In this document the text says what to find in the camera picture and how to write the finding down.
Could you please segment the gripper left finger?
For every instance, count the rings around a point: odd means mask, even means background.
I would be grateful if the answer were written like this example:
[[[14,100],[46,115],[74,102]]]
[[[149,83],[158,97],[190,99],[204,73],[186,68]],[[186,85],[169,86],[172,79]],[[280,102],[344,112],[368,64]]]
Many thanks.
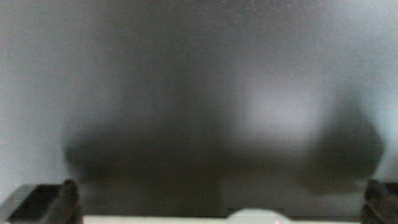
[[[0,204],[0,224],[83,224],[78,186],[71,179],[58,184],[26,184]]]

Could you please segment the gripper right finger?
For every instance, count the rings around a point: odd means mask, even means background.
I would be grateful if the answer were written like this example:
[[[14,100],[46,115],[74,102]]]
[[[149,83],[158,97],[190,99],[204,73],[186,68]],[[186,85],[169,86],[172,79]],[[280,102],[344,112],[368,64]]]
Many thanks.
[[[398,224],[398,182],[368,182],[360,224]]]

